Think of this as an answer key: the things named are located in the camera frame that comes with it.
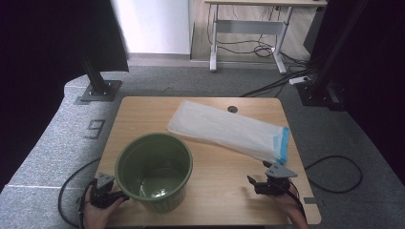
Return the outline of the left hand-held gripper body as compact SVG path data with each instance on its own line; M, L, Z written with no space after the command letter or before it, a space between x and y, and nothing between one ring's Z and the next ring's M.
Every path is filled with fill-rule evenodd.
M98 208L107 208L118 199L118 192L113 192L114 176L100 173L95 179L91 191L91 203Z

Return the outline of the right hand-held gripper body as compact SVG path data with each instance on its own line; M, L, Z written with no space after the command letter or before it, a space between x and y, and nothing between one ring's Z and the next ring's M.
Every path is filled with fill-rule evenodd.
M297 177L295 172L279 163L273 163L270 168L266 168L265 175L266 182L258 182L259 187L254 187L258 195L283 195L290 187L289 180Z

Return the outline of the green plastic trash bin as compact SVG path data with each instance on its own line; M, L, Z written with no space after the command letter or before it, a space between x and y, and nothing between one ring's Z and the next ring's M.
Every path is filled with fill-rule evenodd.
M148 211L168 213L181 205L193 170L193 157L179 138L142 135L117 158L115 176L120 190Z

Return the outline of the white blue-edged plastic bag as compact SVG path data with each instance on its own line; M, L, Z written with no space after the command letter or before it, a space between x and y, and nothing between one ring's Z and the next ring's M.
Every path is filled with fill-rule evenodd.
M289 128L184 100L167 130L213 142L259 160L288 161Z

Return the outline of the person's left hand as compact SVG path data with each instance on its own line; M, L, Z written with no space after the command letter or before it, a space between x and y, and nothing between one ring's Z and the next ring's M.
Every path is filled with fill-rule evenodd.
M123 198L116 200L111 206L102 209L91 204L90 198L93 186L90 186L85 195L85 204L83 206L83 224L85 229L105 229L110 216L116 211Z

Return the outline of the person's right hand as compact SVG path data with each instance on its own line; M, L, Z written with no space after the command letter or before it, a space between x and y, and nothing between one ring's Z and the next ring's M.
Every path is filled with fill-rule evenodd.
M274 201L278 207L288 216L294 229L309 229L309 225L301 213L298 204L287 194L276 196Z

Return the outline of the black metal stand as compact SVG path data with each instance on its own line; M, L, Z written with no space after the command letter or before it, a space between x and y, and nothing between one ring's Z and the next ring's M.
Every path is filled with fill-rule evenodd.
M81 96L84 102L105 101L112 102L120 88L120 80L105 80L99 70L97 70L90 58L84 54L81 59L82 67L87 74L90 84Z
M369 0L329 0L312 49L309 65L315 69L311 83L296 86L302 104L311 107L333 107L335 102L328 86L347 48L350 35Z

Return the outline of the white power strip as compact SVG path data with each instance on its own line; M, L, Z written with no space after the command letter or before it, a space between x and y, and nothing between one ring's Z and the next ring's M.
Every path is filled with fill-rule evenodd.
M305 82L310 82L310 78L308 76L299 76L295 78L291 78L288 83L290 85L295 85L299 83L305 83Z

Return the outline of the white-legged wooden desk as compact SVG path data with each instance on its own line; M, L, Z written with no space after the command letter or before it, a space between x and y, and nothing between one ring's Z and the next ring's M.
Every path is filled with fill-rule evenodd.
M238 34L269 34L276 35L277 42L271 49L272 56L280 74L286 74L287 70L281 57L281 48L287 34L289 21L295 8L324 8L326 0L204 0L206 4L214 7L212 20L212 44L210 50L209 70L217 71L217 34L238 33ZM286 7L287 15L283 21L244 21L244 20L223 20L219 18L220 6L265 6L265 7Z

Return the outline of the dark curtain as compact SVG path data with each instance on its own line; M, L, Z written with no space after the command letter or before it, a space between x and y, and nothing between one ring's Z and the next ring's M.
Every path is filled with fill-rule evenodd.
M111 0L0 0L0 192L87 66L128 70Z
M405 0L369 0L332 73L343 107L405 182Z

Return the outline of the white panel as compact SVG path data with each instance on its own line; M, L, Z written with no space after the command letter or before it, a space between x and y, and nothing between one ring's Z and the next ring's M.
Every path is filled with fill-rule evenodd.
M128 53L190 54L192 0L112 0Z

